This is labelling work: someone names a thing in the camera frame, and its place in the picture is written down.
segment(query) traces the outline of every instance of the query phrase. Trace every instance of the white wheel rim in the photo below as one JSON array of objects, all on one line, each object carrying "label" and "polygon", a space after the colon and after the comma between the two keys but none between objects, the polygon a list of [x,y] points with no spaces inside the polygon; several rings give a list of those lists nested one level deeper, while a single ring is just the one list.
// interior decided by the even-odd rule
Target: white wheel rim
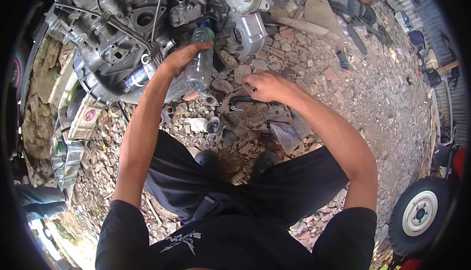
[{"label": "white wheel rim", "polygon": [[439,203],[432,191],[422,191],[412,198],[402,216],[402,229],[409,236],[424,233],[435,219]]}]

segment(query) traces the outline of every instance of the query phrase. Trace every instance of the black t-shirt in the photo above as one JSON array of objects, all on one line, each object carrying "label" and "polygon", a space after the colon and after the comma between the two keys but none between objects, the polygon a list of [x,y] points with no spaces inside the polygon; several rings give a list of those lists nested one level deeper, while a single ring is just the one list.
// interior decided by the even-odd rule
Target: black t-shirt
[{"label": "black t-shirt", "polygon": [[349,208],[336,214],[312,254],[266,220],[224,215],[194,221],[149,245],[141,212],[111,202],[101,228],[95,266],[103,269],[368,269],[376,214]]}]

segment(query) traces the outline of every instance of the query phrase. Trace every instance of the black shoe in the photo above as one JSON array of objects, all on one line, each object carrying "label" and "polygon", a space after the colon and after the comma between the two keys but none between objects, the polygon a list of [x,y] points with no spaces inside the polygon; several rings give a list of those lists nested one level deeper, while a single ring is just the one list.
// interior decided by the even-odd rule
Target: black shoe
[{"label": "black shoe", "polygon": [[195,161],[209,174],[216,175],[218,170],[218,156],[211,150],[202,150],[195,155]]},{"label": "black shoe", "polygon": [[252,175],[250,181],[257,181],[257,179],[264,173],[269,167],[277,165],[280,162],[278,156],[271,151],[262,152],[253,164]]}]

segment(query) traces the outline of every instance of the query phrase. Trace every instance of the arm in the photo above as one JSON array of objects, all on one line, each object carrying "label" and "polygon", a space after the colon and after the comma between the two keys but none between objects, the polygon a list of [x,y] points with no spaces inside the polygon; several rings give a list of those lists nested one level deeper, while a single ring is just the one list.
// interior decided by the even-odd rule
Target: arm
[{"label": "arm", "polygon": [[202,42],[174,51],[150,80],[124,134],[113,200],[140,208],[142,188],[156,148],[163,101],[170,83],[198,51],[210,47],[212,42]]},{"label": "arm", "polygon": [[376,211],[376,160],[361,135],[347,120],[276,72],[257,71],[247,75],[244,88],[258,101],[278,101],[301,114],[350,179],[344,208],[365,207]]}]

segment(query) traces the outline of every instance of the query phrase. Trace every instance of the black shorts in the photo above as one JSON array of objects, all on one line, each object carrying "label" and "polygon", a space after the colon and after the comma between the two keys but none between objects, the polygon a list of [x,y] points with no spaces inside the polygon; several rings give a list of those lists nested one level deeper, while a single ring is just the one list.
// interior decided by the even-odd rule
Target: black shorts
[{"label": "black shorts", "polygon": [[159,130],[144,187],[182,225],[193,220],[205,196],[215,203],[204,217],[245,214],[284,228],[309,217],[349,179],[326,147],[267,169],[256,182],[232,185],[205,172],[185,146]]}]

